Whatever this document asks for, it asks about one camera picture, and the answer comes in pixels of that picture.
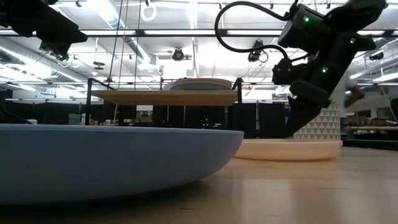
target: stacked plates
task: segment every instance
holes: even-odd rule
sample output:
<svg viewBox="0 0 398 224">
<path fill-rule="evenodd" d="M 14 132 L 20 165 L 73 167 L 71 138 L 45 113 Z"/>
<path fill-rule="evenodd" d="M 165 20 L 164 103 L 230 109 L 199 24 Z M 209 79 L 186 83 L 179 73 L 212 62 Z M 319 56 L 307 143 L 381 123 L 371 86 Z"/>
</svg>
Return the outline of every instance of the stacked plates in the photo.
<svg viewBox="0 0 398 224">
<path fill-rule="evenodd" d="M 231 90 L 232 83 L 219 78 L 184 78 L 165 86 L 165 90 Z"/>
</svg>

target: wooden shelf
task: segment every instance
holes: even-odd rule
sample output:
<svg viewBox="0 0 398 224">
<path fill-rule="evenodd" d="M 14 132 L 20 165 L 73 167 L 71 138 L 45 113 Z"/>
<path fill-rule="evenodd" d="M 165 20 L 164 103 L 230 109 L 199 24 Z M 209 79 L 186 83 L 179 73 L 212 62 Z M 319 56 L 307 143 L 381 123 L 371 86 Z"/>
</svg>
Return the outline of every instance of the wooden shelf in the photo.
<svg viewBox="0 0 398 224">
<path fill-rule="evenodd" d="M 93 96 L 118 105 L 230 106 L 238 100 L 233 90 L 93 91 Z"/>
</svg>

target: wooden table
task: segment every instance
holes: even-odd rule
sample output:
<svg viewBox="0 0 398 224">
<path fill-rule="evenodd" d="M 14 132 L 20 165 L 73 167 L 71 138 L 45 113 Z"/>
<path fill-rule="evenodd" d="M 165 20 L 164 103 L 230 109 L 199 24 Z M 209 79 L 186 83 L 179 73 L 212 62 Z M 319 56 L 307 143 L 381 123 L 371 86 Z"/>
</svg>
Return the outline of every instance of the wooden table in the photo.
<svg viewBox="0 0 398 224">
<path fill-rule="evenodd" d="M 395 224 L 398 152 L 335 161 L 232 160 L 202 181 L 102 205 L 0 208 L 0 223 Z"/>
<path fill-rule="evenodd" d="M 97 90 L 93 96 L 117 105 L 231 106 L 238 100 L 238 92 L 234 90 Z"/>
</svg>

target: shelf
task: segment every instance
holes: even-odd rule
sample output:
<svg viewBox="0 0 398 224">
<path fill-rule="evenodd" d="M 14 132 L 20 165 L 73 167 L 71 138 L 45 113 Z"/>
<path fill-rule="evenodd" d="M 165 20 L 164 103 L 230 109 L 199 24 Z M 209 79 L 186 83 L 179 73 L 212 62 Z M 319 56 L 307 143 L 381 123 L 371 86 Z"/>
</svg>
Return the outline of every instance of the shelf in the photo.
<svg viewBox="0 0 398 224">
<path fill-rule="evenodd" d="M 233 90 L 96 90 L 92 94 L 117 105 L 231 106 L 238 100 L 238 92 Z"/>
<path fill-rule="evenodd" d="M 365 127 L 351 127 L 345 128 L 346 131 L 398 131 L 398 127 L 393 126 L 365 126 Z"/>
</svg>

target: fluorescent light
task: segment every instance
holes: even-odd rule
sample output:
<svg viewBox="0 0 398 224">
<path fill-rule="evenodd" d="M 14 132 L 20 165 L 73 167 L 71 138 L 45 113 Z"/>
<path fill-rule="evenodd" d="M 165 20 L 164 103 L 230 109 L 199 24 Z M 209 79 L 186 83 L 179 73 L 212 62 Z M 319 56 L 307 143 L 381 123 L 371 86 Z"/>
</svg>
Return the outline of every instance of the fluorescent light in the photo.
<svg viewBox="0 0 398 224">
<path fill-rule="evenodd" d="M 157 70 L 159 71 L 159 66 L 158 65 L 153 65 L 151 63 L 141 63 L 137 66 L 137 68 L 141 71 L 143 70 Z"/>
<path fill-rule="evenodd" d="M 57 71 L 59 74 L 61 74 L 61 75 L 63 75 L 64 77 L 68 77 L 68 78 L 70 78 L 71 80 L 73 80 L 73 81 L 75 81 L 75 82 L 82 82 L 83 80 L 80 80 L 80 79 L 78 79 L 78 78 L 75 78 L 75 77 L 73 77 L 73 76 L 70 76 L 70 75 L 68 75 L 68 74 L 66 74 L 66 73 L 63 73 L 63 72 L 60 72 L 60 71 Z"/>
<path fill-rule="evenodd" d="M 215 35 L 213 30 L 145 30 L 145 35 Z"/>
<path fill-rule="evenodd" d="M 28 85 L 24 85 L 24 84 L 18 84 L 18 85 L 13 85 L 13 84 L 8 84 L 9 86 L 15 87 L 15 88 L 20 88 L 23 90 L 27 90 L 27 91 L 36 91 L 35 88 L 28 86 Z"/>
<path fill-rule="evenodd" d="M 378 85 L 382 85 L 382 86 L 398 86 L 398 83 L 378 83 Z"/>
<path fill-rule="evenodd" d="M 52 69 L 41 64 L 41 63 L 36 63 L 35 60 L 33 60 L 32 58 L 29 57 L 25 57 L 21 54 L 15 53 L 9 49 L 6 49 L 4 47 L 0 47 L 0 49 L 4 52 L 6 52 L 7 54 L 10 54 L 16 58 L 21 59 L 23 62 L 25 62 L 25 67 L 26 70 L 28 72 L 34 73 L 34 74 L 38 74 L 38 75 L 44 75 L 44 76 L 51 76 L 52 74 Z"/>
<path fill-rule="evenodd" d="M 360 30 L 358 34 L 360 35 L 382 35 L 384 30 Z"/>
<path fill-rule="evenodd" d="M 11 29 L 2 29 L 0 30 L 0 35 L 18 35 L 15 31 Z"/>
<path fill-rule="evenodd" d="M 280 35 L 281 30 L 228 30 L 228 35 Z"/>
<path fill-rule="evenodd" d="M 361 77 L 363 74 L 356 74 L 356 75 L 352 75 L 350 76 L 350 79 L 356 79 L 358 77 Z"/>
<path fill-rule="evenodd" d="M 373 86 L 374 83 L 359 83 L 358 86 Z"/>
<path fill-rule="evenodd" d="M 82 33 L 86 35 L 102 36 L 102 35 L 136 35 L 135 30 L 83 30 Z"/>
<path fill-rule="evenodd" d="M 62 94 L 65 94 L 67 96 L 71 96 L 74 98 L 84 98 L 86 97 L 86 95 L 84 93 L 80 93 L 79 91 L 76 90 L 71 90 L 69 88 L 65 88 L 65 87 L 60 87 L 57 91 L 62 92 Z"/>
<path fill-rule="evenodd" d="M 6 101 L 46 101 L 47 99 L 6 99 Z"/>
<path fill-rule="evenodd" d="M 41 81 L 38 78 L 34 78 L 33 76 L 29 76 L 26 74 L 23 74 L 21 72 L 17 72 L 13 69 L 4 67 L 2 70 L 0 70 L 0 77 L 4 77 L 13 81 L 33 81 L 33 82 L 37 82 L 37 81 Z"/>
<path fill-rule="evenodd" d="M 393 79 L 396 79 L 396 78 L 398 78 L 398 73 L 393 73 L 393 74 L 383 75 L 383 76 L 381 76 L 379 78 L 375 78 L 373 80 L 373 82 L 374 83 L 385 82 L 385 81 L 393 80 Z"/>
<path fill-rule="evenodd" d="M 75 86 L 72 86 L 72 85 L 64 85 L 64 87 L 68 87 L 68 88 L 71 88 L 71 89 L 76 90 L 76 87 L 75 87 Z"/>
</svg>

